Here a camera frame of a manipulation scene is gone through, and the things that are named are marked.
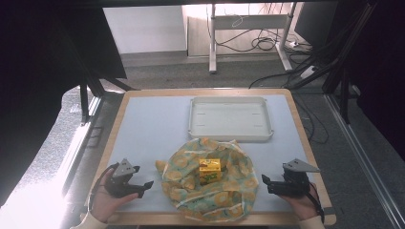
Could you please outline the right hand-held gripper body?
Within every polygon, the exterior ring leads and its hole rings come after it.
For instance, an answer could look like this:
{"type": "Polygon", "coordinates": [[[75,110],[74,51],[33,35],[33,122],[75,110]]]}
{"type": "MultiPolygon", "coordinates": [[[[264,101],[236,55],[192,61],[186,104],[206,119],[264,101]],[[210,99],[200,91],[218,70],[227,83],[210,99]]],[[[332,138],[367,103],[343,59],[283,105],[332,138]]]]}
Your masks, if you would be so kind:
{"type": "Polygon", "coordinates": [[[284,188],[285,192],[281,196],[290,198],[301,198],[309,192],[308,173],[319,173],[320,169],[314,167],[303,160],[295,158],[283,164],[283,185],[276,186],[284,188]]]}

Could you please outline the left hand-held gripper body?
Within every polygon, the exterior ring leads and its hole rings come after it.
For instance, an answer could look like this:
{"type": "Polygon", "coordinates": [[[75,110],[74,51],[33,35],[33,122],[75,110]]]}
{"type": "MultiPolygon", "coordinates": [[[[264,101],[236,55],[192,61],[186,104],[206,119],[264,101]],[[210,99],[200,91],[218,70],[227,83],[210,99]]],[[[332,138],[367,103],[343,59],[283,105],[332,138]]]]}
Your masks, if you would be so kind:
{"type": "Polygon", "coordinates": [[[105,182],[107,192],[114,198],[123,198],[137,193],[139,186],[129,183],[134,174],[133,165],[124,158],[120,163],[116,163],[113,168],[114,172],[105,182]]]}

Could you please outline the green yellow patterned cloth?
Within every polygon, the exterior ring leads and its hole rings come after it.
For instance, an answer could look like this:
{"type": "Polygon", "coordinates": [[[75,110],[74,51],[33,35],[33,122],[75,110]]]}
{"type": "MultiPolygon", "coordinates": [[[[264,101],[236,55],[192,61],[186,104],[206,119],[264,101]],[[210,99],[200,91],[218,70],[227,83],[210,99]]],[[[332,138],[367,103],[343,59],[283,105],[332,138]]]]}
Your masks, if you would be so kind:
{"type": "Polygon", "coordinates": [[[253,208],[259,181],[250,157],[235,140],[195,138],[166,160],[158,160],[161,189],[186,218],[227,222],[242,219],[253,208]],[[200,175],[202,159],[218,159],[217,176],[200,175]]]}

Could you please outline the yellow carton box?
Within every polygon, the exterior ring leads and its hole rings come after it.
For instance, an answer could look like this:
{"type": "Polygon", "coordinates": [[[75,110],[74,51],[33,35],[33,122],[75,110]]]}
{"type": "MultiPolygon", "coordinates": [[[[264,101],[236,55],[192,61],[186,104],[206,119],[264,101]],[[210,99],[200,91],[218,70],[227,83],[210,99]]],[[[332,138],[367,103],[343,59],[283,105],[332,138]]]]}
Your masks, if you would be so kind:
{"type": "Polygon", "coordinates": [[[199,161],[200,184],[220,181],[222,178],[221,161],[218,158],[206,158],[199,161]]]}

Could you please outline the person's right hand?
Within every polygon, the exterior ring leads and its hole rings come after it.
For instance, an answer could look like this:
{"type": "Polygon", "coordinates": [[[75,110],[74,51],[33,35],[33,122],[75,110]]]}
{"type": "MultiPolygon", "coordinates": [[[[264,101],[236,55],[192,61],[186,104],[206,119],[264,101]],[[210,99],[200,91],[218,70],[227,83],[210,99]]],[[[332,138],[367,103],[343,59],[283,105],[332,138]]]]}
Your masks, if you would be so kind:
{"type": "Polygon", "coordinates": [[[287,196],[281,196],[281,199],[285,200],[290,205],[293,213],[300,221],[315,219],[318,217],[316,207],[308,197],[290,198],[287,196]]]}

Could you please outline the person's left hand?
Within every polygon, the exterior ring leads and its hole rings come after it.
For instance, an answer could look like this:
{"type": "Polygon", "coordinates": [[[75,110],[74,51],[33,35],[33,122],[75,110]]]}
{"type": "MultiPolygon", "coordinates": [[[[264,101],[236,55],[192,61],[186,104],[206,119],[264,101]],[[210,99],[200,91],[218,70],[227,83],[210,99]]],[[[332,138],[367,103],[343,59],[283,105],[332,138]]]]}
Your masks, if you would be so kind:
{"type": "Polygon", "coordinates": [[[112,197],[105,189],[106,180],[114,171],[109,169],[96,186],[91,214],[99,221],[107,223],[109,217],[122,205],[136,199],[138,194],[131,194],[123,198],[112,197]]]}

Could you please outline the light blue table mat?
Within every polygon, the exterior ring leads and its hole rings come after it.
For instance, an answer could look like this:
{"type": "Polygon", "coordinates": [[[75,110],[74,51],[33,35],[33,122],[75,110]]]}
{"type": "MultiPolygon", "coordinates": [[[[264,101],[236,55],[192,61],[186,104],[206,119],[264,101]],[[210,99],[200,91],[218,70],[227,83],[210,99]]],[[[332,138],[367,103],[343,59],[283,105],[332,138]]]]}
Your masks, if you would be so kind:
{"type": "MultiPolygon", "coordinates": [[[[251,158],[258,177],[282,178],[283,164],[295,158],[308,161],[304,144],[307,138],[298,134],[287,98],[281,94],[248,95],[266,100],[273,136],[267,141],[237,141],[251,158]]],[[[132,97],[124,106],[124,115],[109,158],[111,164],[124,158],[140,166],[131,182],[154,181],[143,198],[120,208],[129,213],[174,213],[176,208],[161,189],[161,176],[155,162],[167,160],[187,141],[195,138],[188,132],[191,96],[132,97]]]]}

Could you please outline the white plastic tray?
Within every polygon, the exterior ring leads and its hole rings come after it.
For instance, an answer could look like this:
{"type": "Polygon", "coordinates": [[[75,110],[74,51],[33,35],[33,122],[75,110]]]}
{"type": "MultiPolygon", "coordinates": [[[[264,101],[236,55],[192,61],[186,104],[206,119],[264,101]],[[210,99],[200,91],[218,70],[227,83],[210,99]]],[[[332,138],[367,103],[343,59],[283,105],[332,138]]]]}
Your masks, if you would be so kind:
{"type": "Polygon", "coordinates": [[[218,141],[267,141],[273,134],[260,96],[198,96],[191,99],[188,132],[218,141]]]}

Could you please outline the black metal stand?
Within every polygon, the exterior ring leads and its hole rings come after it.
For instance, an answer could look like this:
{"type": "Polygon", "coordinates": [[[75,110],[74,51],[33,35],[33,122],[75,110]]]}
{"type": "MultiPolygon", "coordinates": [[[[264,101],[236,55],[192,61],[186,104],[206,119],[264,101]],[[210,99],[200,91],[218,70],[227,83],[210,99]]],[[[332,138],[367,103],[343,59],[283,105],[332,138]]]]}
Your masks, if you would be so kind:
{"type": "MultiPolygon", "coordinates": [[[[134,91],[135,88],[130,87],[129,85],[119,81],[113,77],[106,77],[106,81],[112,83],[115,86],[118,86],[125,92],[134,91]]],[[[84,126],[90,120],[90,110],[89,110],[89,101],[88,101],[88,92],[87,88],[90,88],[91,92],[95,97],[104,96],[105,90],[101,85],[99,78],[95,76],[87,76],[80,83],[80,102],[81,102],[81,125],[84,126]]]]}
{"type": "Polygon", "coordinates": [[[357,19],[355,20],[354,25],[351,28],[351,32],[343,48],[336,56],[329,76],[322,86],[322,90],[326,94],[332,94],[337,87],[340,87],[340,95],[338,96],[338,112],[346,124],[350,123],[348,114],[350,78],[345,65],[347,64],[347,59],[351,52],[351,49],[354,46],[357,38],[361,34],[362,30],[366,26],[369,18],[371,17],[376,3],[377,0],[366,0],[366,2],[364,3],[361,11],[357,16],[357,19]]]}

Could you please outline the white power strip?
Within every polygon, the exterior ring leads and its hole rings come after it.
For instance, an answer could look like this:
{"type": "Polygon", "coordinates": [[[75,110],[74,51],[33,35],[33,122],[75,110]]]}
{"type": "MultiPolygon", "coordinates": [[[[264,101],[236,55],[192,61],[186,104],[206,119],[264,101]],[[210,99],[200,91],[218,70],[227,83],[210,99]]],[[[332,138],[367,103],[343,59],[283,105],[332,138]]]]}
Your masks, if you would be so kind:
{"type": "Polygon", "coordinates": [[[304,70],[300,77],[305,79],[307,77],[309,77],[310,75],[312,75],[313,73],[315,73],[317,71],[317,68],[315,66],[309,66],[306,70],[304,70]]]}

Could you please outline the black curtain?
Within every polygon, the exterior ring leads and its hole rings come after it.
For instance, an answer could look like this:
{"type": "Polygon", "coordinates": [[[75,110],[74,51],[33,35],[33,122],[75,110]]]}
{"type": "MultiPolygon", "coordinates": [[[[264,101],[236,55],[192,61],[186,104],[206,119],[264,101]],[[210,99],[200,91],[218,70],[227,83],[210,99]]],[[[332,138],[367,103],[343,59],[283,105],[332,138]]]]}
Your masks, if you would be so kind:
{"type": "Polygon", "coordinates": [[[0,0],[0,207],[53,127],[64,93],[124,78],[102,8],[0,0]]]}

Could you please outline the aluminium floor rail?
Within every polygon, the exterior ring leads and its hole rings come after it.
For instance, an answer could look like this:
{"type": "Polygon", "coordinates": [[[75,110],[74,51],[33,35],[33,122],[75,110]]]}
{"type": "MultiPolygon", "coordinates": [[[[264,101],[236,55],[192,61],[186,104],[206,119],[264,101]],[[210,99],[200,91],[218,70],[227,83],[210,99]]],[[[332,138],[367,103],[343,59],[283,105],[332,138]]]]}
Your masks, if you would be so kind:
{"type": "Polygon", "coordinates": [[[378,172],[375,170],[372,162],[366,154],[363,145],[360,143],[357,135],[354,133],[352,125],[345,121],[343,116],[340,114],[338,102],[330,94],[325,94],[324,97],[326,98],[335,119],[337,120],[345,138],[348,140],[352,151],[363,170],[363,173],[365,174],[368,182],[371,184],[373,191],[393,228],[405,229],[405,215],[401,213],[401,210],[395,202],[392,194],[382,181],[378,172]]]}

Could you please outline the white desk frame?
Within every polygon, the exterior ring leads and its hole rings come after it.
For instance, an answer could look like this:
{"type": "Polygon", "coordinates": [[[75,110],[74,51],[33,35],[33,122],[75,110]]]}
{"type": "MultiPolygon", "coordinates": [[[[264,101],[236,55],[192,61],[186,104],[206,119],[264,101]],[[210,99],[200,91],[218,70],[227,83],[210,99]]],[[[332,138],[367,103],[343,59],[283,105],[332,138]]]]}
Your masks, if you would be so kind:
{"type": "Polygon", "coordinates": [[[217,42],[216,31],[224,30],[281,30],[282,36],[275,41],[275,49],[287,72],[292,67],[285,51],[288,33],[295,13],[297,3],[292,2],[287,14],[254,14],[254,15],[216,15],[216,5],[211,5],[211,14],[208,20],[210,34],[209,71],[217,71],[217,42]]]}

